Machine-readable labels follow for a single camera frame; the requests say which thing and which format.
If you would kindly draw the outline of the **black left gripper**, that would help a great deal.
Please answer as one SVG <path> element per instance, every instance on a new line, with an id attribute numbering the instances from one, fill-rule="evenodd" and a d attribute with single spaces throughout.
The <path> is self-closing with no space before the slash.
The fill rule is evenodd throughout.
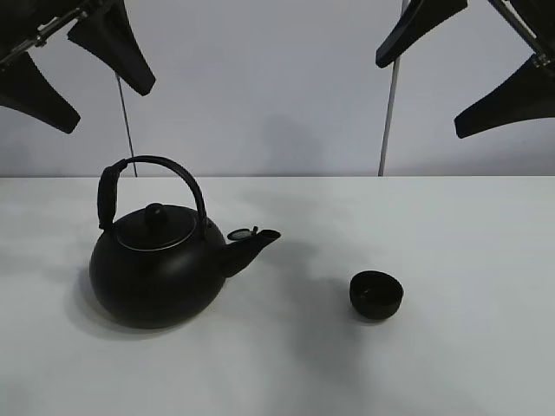
<path id="1" fill-rule="evenodd" d="M 108 65 L 137 94 L 156 78 L 140 50 L 123 1 L 2 1 L 1 106 L 27 114 L 64 133 L 81 120 L 49 84 L 29 49 L 41 48 L 73 21 L 71 42 Z"/>

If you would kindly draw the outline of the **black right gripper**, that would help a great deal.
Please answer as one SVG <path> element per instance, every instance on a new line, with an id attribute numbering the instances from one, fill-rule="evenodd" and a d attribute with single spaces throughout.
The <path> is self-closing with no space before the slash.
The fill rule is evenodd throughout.
<path id="1" fill-rule="evenodd" d="M 533 51 L 509 78 L 454 119 L 461 139 L 526 120 L 554 116 L 554 1 L 494 1 L 492 7 Z M 375 53 L 386 68 L 429 31 L 461 12 L 466 0 L 409 1 Z"/>

